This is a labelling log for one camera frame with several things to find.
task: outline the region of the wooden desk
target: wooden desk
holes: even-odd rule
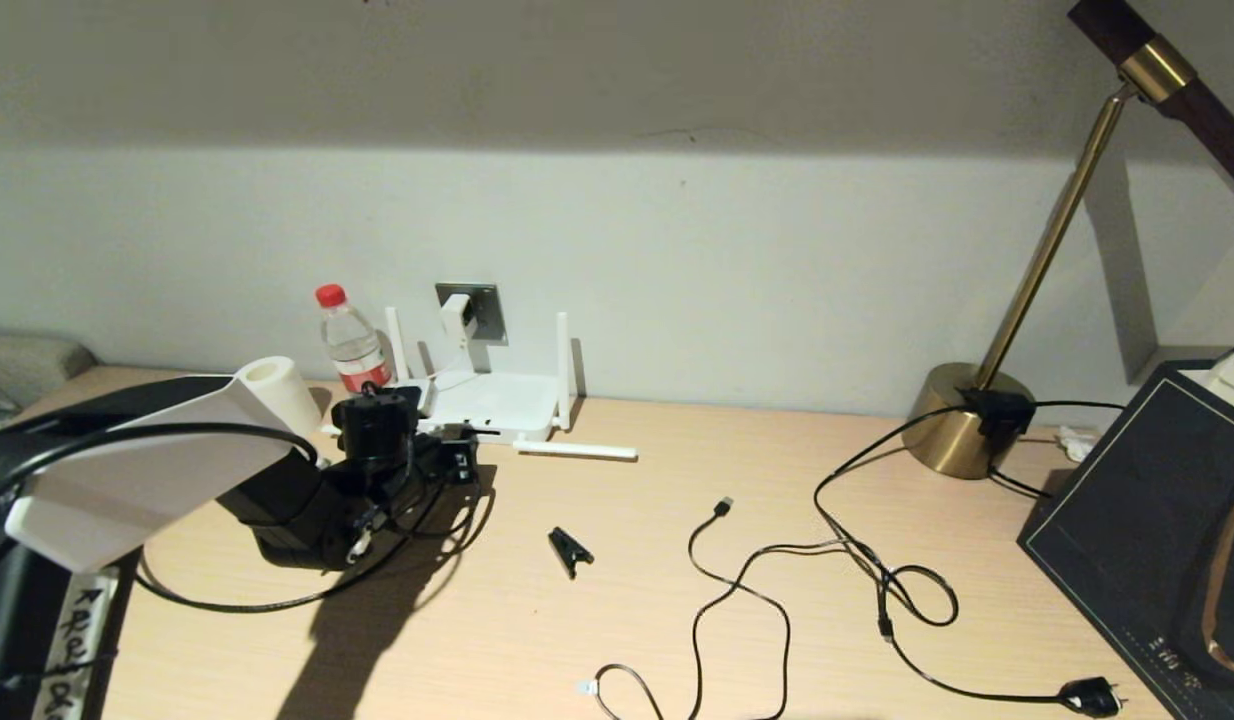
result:
[[[99,368],[32,410],[165,377]],[[135,589],[105,718],[598,719],[594,698],[576,683],[605,662],[634,666],[668,718],[685,716],[694,701],[691,619],[722,589],[689,564],[690,530],[719,498],[735,498],[731,515],[698,541],[703,564],[723,576],[764,543],[828,538],[810,500],[814,484],[893,425],[586,400],[568,438],[636,446],[639,462],[481,446],[481,464],[497,466],[494,498],[484,501],[494,506],[458,556],[444,557],[436,541],[418,542],[354,592],[270,615],[196,611]],[[1038,485],[1070,464],[1045,432],[1033,436],[1004,471]],[[326,438],[321,445],[332,447]],[[1107,676],[1130,698],[1120,718],[1167,716],[1016,547],[1032,505],[1023,496],[930,473],[895,452],[823,498],[888,564],[928,564],[959,592],[963,614],[950,629],[893,613],[900,642],[929,673],[981,692],[1038,694]],[[547,542],[557,525],[595,555],[575,582]],[[276,601],[334,579],[271,568],[247,530],[215,504],[155,537],[147,556],[162,580],[204,600]],[[1077,718],[1061,706],[965,700],[909,673],[879,637],[872,585],[845,556],[765,557],[748,582],[785,603],[793,622],[786,718]],[[943,613],[937,589],[914,589],[919,603]],[[771,714],[780,698],[781,632],[776,611],[749,597],[703,620],[701,718]],[[603,697],[624,719],[652,718],[624,676],[607,676]]]

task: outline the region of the bottle label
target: bottle label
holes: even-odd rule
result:
[[[333,359],[337,374],[342,375],[342,384],[348,391],[360,391],[364,383],[373,382],[376,387],[385,387],[390,382],[390,368],[385,364],[385,356],[380,348],[369,352],[360,359],[338,361]]]

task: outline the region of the wall outlet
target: wall outlet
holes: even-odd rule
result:
[[[486,283],[436,283],[436,295],[443,308],[448,296],[465,293],[470,296],[470,311],[478,325],[471,340],[506,340],[506,320],[502,319],[502,299],[497,287]]]

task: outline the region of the brass lamp base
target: brass lamp base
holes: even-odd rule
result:
[[[942,408],[966,405],[960,390],[975,387],[977,369],[977,366],[970,363],[946,363],[933,368],[914,400],[911,417]],[[985,389],[1019,393],[1034,400],[1024,384],[1004,373],[996,374],[995,382]],[[998,466],[1016,442],[1014,433],[988,437],[982,435],[981,427],[982,419],[976,412],[956,410],[924,420],[901,433],[901,438],[914,459],[933,471],[954,478],[979,480],[988,477],[991,466]]]

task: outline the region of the black power plug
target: black power plug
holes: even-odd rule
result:
[[[1119,715],[1124,703],[1116,697],[1116,688],[1106,678],[1083,678],[1061,685],[1058,701],[1088,718]]]

